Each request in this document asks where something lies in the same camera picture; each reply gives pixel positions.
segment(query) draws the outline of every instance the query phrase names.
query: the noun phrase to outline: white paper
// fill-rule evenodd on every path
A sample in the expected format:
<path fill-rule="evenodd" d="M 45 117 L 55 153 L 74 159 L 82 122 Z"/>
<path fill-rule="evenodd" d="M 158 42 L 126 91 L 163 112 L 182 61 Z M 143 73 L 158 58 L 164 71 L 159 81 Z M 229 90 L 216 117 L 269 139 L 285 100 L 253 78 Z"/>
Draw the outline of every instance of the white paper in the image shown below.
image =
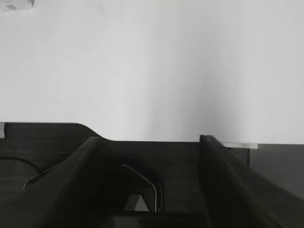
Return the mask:
<path fill-rule="evenodd" d="M 35 0 L 0 0 L 0 12 L 28 10 L 34 5 Z"/>

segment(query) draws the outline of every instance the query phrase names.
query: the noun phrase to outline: white sheet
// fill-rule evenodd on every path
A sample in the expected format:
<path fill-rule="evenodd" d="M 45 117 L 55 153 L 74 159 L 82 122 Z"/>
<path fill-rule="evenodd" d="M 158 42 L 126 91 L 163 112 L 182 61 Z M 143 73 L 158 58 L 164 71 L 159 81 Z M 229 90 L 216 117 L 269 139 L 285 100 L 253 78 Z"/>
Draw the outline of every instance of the white sheet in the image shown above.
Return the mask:
<path fill-rule="evenodd" d="M 81 123 L 112 140 L 304 143 L 303 3 L 288 6 L 37 0 L 0 16 L 0 121 Z"/>

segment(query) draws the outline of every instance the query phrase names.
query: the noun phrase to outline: white background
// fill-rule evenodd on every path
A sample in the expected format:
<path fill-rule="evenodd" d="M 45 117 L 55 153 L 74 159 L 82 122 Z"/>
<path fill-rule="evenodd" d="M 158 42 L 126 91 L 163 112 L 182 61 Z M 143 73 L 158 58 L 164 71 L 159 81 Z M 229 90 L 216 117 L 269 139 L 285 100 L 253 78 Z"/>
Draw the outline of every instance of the white background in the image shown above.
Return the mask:
<path fill-rule="evenodd" d="M 304 1 L 37 0 L 0 15 L 0 121 L 304 143 Z"/>

